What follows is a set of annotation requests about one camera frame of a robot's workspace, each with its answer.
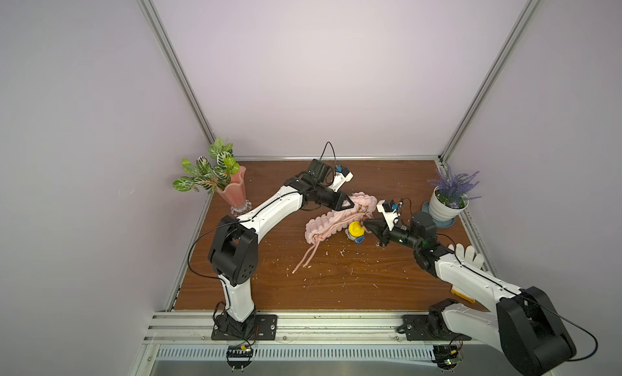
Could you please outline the pink quilted drawstring bag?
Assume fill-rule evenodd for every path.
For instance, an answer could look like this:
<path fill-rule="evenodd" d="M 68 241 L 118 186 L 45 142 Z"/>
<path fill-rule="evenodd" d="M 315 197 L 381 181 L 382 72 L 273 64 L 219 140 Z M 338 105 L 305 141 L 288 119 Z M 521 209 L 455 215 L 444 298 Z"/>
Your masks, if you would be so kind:
<path fill-rule="evenodd" d="M 373 217 L 378 199 L 364 192 L 354 193 L 349 196 L 354 203 L 353 209 L 343 211 L 332 210 L 326 214 L 310 220 L 305 226 L 305 240 L 310 247 L 303 255 L 301 261 L 292 270 L 294 274 L 299 268 L 310 264 L 319 245 L 330 236 L 349 228 L 353 222 L 364 222 Z"/>

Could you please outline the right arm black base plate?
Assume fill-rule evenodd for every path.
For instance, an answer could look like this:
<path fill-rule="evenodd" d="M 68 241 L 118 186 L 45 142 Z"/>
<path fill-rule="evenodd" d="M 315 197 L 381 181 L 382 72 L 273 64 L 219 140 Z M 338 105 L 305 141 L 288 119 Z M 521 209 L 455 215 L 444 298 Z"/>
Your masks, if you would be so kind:
<path fill-rule="evenodd" d="M 407 340 L 471 340 L 471 337 L 458 335 L 445 325 L 442 317 L 435 314 L 405 314 L 402 324 L 396 328 L 398 334 L 405 334 Z"/>

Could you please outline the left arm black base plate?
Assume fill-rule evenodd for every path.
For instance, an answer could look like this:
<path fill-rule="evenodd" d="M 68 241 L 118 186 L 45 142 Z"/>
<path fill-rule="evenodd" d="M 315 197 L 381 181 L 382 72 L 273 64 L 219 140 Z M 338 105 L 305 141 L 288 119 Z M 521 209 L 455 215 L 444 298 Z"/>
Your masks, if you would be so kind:
<path fill-rule="evenodd" d="M 227 313 L 214 318 L 212 340 L 275 340 L 278 316 L 276 314 L 251 314 L 244 322 Z"/>

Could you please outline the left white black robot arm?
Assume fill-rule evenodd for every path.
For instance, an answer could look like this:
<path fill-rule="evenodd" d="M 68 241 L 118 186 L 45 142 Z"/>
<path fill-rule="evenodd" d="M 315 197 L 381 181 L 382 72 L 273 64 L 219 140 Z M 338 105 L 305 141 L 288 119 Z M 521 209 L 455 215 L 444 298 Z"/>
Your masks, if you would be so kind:
<path fill-rule="evenodd" d="M 309 202 L 335 211 L 352 209 L 354 203 L 340 191 L 352 178 L 347 167 L 330 167 L 314 159 L 307 170 L 289 178 L 257 209 L 238 218 L 221 219 L 209 253 L 225 294 L 221 319 L 240 330 L 253 323 L 256 306 L 251 295 L 251 277 L 259 264 L 259 243 L 283 219 Z"/>

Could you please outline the yellow-hat doll keychain decoration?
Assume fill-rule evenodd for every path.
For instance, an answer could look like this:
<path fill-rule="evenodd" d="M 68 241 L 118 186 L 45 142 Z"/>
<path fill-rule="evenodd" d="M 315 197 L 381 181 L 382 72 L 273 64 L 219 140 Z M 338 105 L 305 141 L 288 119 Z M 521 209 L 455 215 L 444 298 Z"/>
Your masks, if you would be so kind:
<path fill-rule="evenodd" d="M 348 225 L 345 229 L 345 233 L 351 241 L 353 241 L 356 245 L 360 245 L 365 239 L 365 229 L 364 226 L 361 225 L 359 221 L 354 221 Z"/>

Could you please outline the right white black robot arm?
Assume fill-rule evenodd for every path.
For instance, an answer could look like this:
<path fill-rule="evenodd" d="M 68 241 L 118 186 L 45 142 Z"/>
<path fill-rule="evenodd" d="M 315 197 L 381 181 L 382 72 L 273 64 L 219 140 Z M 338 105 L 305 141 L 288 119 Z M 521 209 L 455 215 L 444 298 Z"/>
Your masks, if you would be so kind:
<path fill-rule="evenodd" d="M 429 308 L 423 327 L 405 321 L 399 331 L 419 332 L 434 340 L 448 340 L 436 363 L 453 369 L 459 343 L 474 339 L 503 353 L 522 375 L 543 375 L 565 362 L 581 361 L 566 326 L 549 296 L 537 287 L 512 285 L 483 271 L 482 257 L 473 246 L 442 245 L 437 227 L 426 212 L 416 212 L 410 225 L 400 225 L 398 214 L 364 221 L 364 228 L 381 246 L 397 243 L 410 248 L 421 269 L 451 284 L 462 299 L 481 304 L 482 311 L 446 299 Z"/>

